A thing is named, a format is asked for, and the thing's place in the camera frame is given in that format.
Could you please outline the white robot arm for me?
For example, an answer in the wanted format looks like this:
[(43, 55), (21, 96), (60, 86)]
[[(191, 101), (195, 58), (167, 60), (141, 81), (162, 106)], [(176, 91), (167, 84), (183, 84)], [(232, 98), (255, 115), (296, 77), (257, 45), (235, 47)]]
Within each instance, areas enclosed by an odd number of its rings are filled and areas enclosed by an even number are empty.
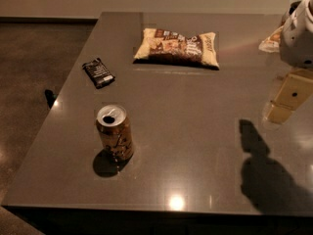
[(282, 124), (313, 94), (313, 0), (291, 3), (281, 25), (260, 43), (259, 49), (279, 53), (291, 67), (264, 113), (267, 121)]

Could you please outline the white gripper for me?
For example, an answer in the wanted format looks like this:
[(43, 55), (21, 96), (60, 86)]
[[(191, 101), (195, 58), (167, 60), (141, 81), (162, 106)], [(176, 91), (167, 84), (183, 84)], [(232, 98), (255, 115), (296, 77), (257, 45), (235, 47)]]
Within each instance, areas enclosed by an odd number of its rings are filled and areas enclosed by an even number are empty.
[(279, 53), (293, 69), (282, 79), (265, 107), (264, 119), (283, 124), (313, 95), (313, 23), (306, 13), (293, 13), (283, 27), (275, 29), (258, 46), (266, 53)]

